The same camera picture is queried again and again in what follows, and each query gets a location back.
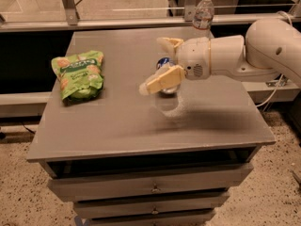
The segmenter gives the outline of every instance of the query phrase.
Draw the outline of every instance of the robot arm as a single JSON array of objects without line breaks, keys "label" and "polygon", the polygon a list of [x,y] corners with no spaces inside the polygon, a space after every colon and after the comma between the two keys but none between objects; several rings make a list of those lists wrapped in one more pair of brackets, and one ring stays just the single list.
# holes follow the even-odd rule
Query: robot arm
[{"label": "robot arm", "polygon": [[[246,46],[242,36],[211,40],[195,38],[177,44],[174,50],[166,41],[160,39],[158,42],[179,65],[179,74],[185,76],[167,70],[160,74],[160,78],[149,80],[150,86],[142,84],[142,94],[166,89],[165,85],[178,85],[184,78],[206,79],[210,75],[266,82],[283,73],[301,88],[301,33],[278,19],[262,19],[250,26],[246,33]],[[156,85],[156,89],[151,89],[151,84]]]}]

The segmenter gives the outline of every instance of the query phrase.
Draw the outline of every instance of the clear plastic bottle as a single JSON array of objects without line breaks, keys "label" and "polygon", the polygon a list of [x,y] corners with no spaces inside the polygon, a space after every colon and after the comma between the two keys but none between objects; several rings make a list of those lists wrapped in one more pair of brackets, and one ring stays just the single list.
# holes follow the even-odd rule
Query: clear plastic bottle
[{"label": "clear plastic bottle", "polygon": [[195,16],[192,22],[198,30],[200,37],[210,38],[210,28],[214,18],[214,4],[212,0],[201,0],[197,5]]}]

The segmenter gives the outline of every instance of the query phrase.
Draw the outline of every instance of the drawer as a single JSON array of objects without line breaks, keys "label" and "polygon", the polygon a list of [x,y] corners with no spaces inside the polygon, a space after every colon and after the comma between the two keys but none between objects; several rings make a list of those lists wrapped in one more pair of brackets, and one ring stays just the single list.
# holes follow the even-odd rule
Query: drawer
[{"label": "drawer", "polygon": [[167,226],[204,223],[214,216],[214,210],[196,210],[151,216],[120,217],[91,220],[93,226]]},{"label": "drawer", "polygon": [[130,215],[158,215],[166,212],[209,209],[221,206],[228,192],[194,192],[139,198],[81,202],[74,211],[81,218],[110,218]]},{"label": "drawer", "polygon": [[49,188],[63,202],[155,195],[237,186],[252,169],[246,163],[57,179]]}]

